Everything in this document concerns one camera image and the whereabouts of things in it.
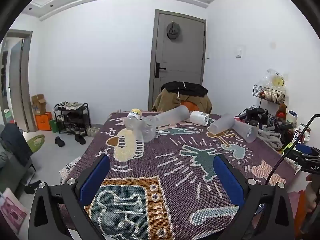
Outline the black shoe rack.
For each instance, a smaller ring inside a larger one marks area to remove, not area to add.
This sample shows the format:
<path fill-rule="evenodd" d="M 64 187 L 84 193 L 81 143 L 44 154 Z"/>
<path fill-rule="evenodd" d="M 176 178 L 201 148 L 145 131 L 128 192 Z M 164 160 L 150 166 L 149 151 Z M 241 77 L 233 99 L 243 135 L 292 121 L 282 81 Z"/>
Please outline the black shoe rack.
<path fill-rule="evenodd" d="M 54 106 L 53 112 L 59 133 L 85 137 L 92 127 L 88 103 L 61 102 Z"/>

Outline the cardboard box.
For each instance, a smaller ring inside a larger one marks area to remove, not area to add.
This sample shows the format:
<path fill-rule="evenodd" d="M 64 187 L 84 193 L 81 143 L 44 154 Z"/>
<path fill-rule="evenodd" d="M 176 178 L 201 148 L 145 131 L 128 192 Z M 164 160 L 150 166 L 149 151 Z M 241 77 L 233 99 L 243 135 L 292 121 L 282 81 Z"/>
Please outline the cardboard box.
<path fill-rule="evenodd" d="M 46 100 L 43 94 L 37 94 L 31 97 L 32 108 L 35 115 L 46 113 Z"/>

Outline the yellow cap drink bottle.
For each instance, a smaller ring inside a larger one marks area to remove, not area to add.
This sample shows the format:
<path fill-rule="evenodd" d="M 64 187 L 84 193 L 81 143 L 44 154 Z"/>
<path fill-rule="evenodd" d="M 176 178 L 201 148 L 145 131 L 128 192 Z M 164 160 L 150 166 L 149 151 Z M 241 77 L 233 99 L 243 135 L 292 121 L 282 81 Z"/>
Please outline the yellow cap drink bottle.
<path fill-rule="evenodd" d="M 132 109 L 124 120 L 125 128 L 132 131 L 141 117 L 142 111 L 140 109 Z"/>

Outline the orange box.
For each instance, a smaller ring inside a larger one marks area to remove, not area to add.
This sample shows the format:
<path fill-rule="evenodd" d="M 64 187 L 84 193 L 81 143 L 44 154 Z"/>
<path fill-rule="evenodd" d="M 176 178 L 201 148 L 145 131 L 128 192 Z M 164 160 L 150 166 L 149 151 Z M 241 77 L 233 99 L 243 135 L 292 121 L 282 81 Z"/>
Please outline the orange box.
<path fill-rule="evenodd" d="M 46 112 L 45 114 L 35 115 L 37 129 L 39 131 L 50 131 L 50 121 L 52 120 L 52 114 Z"/>

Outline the frosted cup with stickers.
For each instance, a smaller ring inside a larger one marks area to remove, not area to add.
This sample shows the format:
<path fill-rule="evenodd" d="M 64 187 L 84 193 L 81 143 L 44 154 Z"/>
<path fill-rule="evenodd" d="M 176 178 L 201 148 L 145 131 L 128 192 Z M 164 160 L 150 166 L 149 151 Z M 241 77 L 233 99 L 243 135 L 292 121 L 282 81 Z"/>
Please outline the frosted cup with stickers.
<path fill-rule="evenodd" d="M 151 142 L 156 136 L 156 123 L 154 116 L 143 117 L 134 129 L 135 137 L 143 143 Z"/>

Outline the green slipper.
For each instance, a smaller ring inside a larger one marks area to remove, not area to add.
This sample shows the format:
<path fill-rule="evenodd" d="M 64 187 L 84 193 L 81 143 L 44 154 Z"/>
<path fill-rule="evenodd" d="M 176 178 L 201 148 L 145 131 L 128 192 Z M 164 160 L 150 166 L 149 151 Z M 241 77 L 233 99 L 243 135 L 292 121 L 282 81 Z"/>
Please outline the green slipper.
<path fill-rule="evenodd" d="M 37 135 L 27 141 L 28 146 L 30 147 L 33 153 L 37 152 L 45 142 L 45 136 L 43 134 Z"/>

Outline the purple patterned woven tablecloth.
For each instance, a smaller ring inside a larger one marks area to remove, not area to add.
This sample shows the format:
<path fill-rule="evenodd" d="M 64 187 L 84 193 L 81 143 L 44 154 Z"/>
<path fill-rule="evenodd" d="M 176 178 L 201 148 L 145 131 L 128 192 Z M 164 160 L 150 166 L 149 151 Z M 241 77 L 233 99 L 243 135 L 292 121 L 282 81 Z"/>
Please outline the purple patterned woven tablecloth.
<path fill-rule="evenodd" d="M 295 169 L 261 139 L 247 143 L 234 130 L 212 135 L 189 122 L 158 128 L 151 142 L 137 141 L 125 128 L 125 113 L 112 113 L 69 172 L 78 178 L 97 157 L 110 159 L 108 174 L 85 207 L 104 237 L 114 239 L 199 239 L 223 230 L 238 207 L 213 169 L 224 155 L 259 184 L 290 183 Z"/>

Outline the grey door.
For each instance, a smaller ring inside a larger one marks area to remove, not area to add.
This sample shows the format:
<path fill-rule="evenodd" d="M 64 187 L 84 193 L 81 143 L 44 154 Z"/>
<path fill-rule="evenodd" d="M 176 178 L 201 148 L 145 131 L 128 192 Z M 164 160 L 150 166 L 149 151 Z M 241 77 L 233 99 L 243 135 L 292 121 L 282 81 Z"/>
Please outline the grey door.
<path fill-rule="evenodd" d="M 176 40 L 167 37 L 167 25 L 176 22 L 181 33 Z M 203 83 L 206 55 L 206 20 L 176 12 L 155 10 L 152 35 L 148 110 L 161 87 L 171 81 Z M 166 68 L 155 78 L 156 62 Z"/>

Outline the short frosted plastic cup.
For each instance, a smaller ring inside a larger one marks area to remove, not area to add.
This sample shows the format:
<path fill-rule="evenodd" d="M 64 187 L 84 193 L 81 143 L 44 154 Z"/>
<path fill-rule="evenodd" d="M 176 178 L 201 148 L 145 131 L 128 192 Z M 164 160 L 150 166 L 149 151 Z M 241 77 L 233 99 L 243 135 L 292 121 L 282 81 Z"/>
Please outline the short frosted plastic cup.
<path fill-rule="evenodd" d="M 213 135 L 217 135 L 219 133 L 222 133 L 234 126 L 234 117 L 230 114 L 225 114 L 221 116 L 218 120 L 214 121 L 209 126 L 209 131 Z"/>

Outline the black shoe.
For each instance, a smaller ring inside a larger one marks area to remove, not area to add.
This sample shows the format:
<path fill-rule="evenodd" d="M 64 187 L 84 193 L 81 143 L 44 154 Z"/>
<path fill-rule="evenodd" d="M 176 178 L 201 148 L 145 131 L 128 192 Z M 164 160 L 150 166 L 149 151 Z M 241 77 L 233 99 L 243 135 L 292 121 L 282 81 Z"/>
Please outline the black shoe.
<path fill-rule="evenodd" d="M 65 142 L 60 137 L 55 138 L 55 144 L 59 147 L 65 146 Z"/>

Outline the white light switch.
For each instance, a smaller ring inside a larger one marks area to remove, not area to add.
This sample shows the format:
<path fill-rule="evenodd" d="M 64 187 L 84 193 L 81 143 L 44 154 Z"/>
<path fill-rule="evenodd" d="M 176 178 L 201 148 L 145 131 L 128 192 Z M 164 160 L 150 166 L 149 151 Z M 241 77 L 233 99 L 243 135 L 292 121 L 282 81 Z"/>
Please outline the white light switch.
<path fill-rule="evenodd" d="M 242 58 L 242 46 L 237 46 L 235 48 L 235 58 L 236 59 Z"/>

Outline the clear plastic bag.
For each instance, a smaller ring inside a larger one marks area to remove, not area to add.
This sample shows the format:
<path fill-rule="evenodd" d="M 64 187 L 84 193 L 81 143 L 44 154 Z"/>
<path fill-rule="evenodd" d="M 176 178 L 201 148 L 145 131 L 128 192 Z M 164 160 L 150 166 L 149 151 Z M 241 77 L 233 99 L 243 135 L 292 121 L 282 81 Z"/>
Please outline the clear plastic bag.
<path fill-rule="evenodd" d="M 263 86 L 280 90 L 285 87 L 285 79 L 276 70 L 268 69 L 263 78 Z"/>

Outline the tall frosted plastic cup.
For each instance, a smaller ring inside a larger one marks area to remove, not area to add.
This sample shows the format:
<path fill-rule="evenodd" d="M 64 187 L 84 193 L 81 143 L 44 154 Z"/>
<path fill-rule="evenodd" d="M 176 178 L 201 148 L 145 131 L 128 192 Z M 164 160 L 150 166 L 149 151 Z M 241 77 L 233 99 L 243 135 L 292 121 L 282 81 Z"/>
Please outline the tall frosted plastic cup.
<path fill-rule="evenodd" d="M 178 124 L 189 118 L 190 112 L 185 105 L 180 105 L 175 109 L 168 110 L 155 116 L 155 126 L 162 127 Z"/>

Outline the orange chair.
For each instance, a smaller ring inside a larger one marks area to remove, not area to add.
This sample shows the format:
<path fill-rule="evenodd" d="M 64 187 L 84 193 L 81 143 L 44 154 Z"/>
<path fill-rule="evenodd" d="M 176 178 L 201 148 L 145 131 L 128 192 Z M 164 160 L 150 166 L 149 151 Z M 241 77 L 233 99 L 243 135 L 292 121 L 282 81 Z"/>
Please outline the orange chair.
<path fill-rule="evenodd" d="M 181 101 L 180 102 L 180 105 L 184 105 L 185 107 L 187 107 L 187 109 L 192 112 L 192 111 L 199 111 L 199 107 L 198 105 L 196 105 L 195 103 L 193 102 L 190 102 L 190 101 Z"/>

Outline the dark hat on door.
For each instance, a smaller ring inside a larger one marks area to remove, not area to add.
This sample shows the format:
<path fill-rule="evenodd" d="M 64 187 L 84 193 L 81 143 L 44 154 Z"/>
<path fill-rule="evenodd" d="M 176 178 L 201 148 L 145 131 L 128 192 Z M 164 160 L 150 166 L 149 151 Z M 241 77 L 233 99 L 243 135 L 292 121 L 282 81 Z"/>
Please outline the dark hat on door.
<path fill-rule="evenodd" d="M 167 37 L 170 40 L 176 40 L 181 33 L 180 25 L 176 22 L 171 22 L 167 25 Z"/>

